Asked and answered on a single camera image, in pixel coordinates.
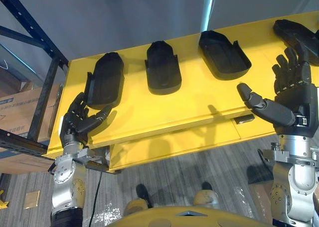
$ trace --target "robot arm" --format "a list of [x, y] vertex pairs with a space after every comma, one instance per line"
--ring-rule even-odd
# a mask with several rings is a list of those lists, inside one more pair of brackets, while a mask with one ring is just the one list
[[275, 161], [274, 184], [271, 191], [271, 210], [275, 226], [312, 226], [314, 215], [313, 192], [318, 179], [315, 167], [317, 148], [310, 147], [318, 125], [318, 91], [311, 83], [307, 54], [297, 60], [292, 48], [277, 57], [273, 66], [275, 101], [262, 99], [246, 85], [237, 90], [248, 108], [274, 125], [280, 143], [264, 150], [264, 157]]
[[80, 93], [70, 105], [61, 126], [60, 139], [63, 155], [55, 160], [53, 174], [51, 227], [81, 227], [85, 199], [86, 166], [104, 166], [93, 162], [99, 159], [93, 150], [85, 147], [87, 133], [99, 126], [109, 115], [105, 107], [96, 115], [88, 117], [88, 109]]

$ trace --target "black shoe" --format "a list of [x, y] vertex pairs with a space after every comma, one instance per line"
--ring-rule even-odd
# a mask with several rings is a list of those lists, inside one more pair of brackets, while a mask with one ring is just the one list
[[145, 185], [143, 184], [138, 184], [136, 186], [136, 194], [139, 198], [145, 200], [148, 204], [148, 208], [152, 208], [152, 204], [149, 198], [149, 193], [148, 190], [146, 189]]
[[201, 184], [201, 189], [202, 190], [213, 190], [213, 188], [211, 187], [211, 184], [207, 181], [204, 181], [203, 184]]

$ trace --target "gray wall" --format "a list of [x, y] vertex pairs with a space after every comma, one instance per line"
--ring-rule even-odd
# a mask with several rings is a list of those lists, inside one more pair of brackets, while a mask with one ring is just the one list
[[[69, 60], [200, 32], [203, 13], [203, 0], [20, 1]], [[216, 0], [208, 28], [318, 9], [318, 0]], [[0, 14], [1, 25], [25, 33], [2, 4]], [[0, 42], [45, 77], [43, 51]]]

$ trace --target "black metal frame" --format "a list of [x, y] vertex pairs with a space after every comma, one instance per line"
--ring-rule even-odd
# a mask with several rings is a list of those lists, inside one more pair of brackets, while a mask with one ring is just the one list
[[68, 60], [54, 45], [54, 43], [41, 29], [41, 27], [37, 24], [37, 22], [33, 19], [33, 17], [19, 0], [1, 0], [1, 2], [32, 37], [18, 33], [3, 26], [0, 26], [0, 35], [40, 47], [52, 58], [52, 61], [34, 111], [27, 138], [0, 129], [0, 147], [42, 157], [41, 155], [46, 154], [48, 147], [38, 143], [37, 139], [39, 136], [44, 112], [57, 68], [58, 66], [60, 66], [62, 69], [65, 66], [67, 67]]

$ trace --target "yellow shelf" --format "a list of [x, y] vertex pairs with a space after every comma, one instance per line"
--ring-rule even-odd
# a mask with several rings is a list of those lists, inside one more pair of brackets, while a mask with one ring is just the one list
[[[318, 17], [319, 11], [284, 18], [316, 31]], [[272, 99], [275, 95], [275, 75], [271, 67], [276, 63], [277, 55], [283, 54], [286, 48], [273, 33], [272, 26], [276, 19], [216, 30], [225, 34], [231, 42], [238, 40], [252, 62], [248, 73], [236, 80], [221, 81], [210, 73], [198, 55], [200, 34], [167, 40], [178, 55], [182, 76], [180, 90], [170, 95], [153, 95], [148, 90], [144, 60], [149, 44], [117, 51], [125, 64], [122, 99], [112, 110], [107, 123], [89, 134], [89, 146], [97, 148], [119, 144], [247, 114], [248, 110], [236, 90], [240, 82], [247, 83], [263, 97]], [[61, 154], [58, 137], [60, 117], [66, 113], [74, 97], [84, 91], [87, 72], [93, 72], [95, 63], [102, 55], [71, 61], [46, 156], [55, 158]], [[318, 74], [318, 67], [312, 68], [316, 85]]]
[[110, 171], [274, 133], [272, 124], [255, 117], [253, 121], [243, 124], [225, 120], [115, 144], [110, 148]]

